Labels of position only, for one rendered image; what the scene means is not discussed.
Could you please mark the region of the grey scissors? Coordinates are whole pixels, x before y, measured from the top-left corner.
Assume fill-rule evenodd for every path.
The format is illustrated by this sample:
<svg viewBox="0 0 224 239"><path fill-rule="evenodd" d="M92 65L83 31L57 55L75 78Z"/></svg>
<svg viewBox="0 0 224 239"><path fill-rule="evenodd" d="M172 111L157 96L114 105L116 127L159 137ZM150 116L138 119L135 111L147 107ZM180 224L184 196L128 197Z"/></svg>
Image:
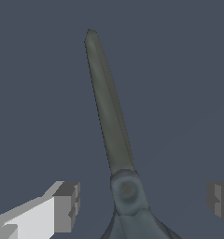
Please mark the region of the grey scissors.
<svg viewBox="0 0 224 239"><path fill-rule="evenodd" d="M134 168L114 79L96 31L87 32L85 47L114 199L113 217L101 239L182 239L160 222L149 207L140 175Z"/></svg>

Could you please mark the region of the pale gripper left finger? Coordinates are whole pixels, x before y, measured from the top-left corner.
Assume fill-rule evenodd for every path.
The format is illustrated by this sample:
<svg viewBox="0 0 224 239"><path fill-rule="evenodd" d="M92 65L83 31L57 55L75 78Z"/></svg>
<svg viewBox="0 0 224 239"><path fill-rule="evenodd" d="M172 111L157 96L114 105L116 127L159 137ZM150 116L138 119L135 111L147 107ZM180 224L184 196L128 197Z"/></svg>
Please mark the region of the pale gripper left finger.
<svg viewBox="0 0 224 239"><path fill-rule="evenodd" d="M0 239L50 239L56 232L71 232L79 193L79 182L56 181L41 197L0 215Z"/></svg>

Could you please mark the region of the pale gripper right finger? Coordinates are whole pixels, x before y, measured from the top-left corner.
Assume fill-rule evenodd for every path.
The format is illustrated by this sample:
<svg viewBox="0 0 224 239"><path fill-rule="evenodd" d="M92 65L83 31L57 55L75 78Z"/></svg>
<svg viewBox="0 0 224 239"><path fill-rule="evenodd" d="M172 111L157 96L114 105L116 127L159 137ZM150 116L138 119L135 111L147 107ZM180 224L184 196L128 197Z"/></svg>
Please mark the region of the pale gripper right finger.
<svg viewBox="0 0 224 239"><path fill-rule="evenodd" d="M209 209L224 222L224 181L208 182L206 190Z"/></svg>

